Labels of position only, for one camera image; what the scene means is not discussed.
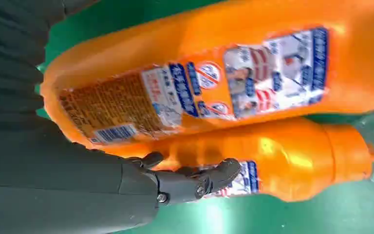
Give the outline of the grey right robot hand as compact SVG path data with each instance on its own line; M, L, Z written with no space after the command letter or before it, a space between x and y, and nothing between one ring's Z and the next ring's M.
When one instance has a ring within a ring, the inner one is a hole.
M107 234L152 222L164 205L195 201L239 173L228 158L184 175L69 142L36 115L0 115L0 234Z

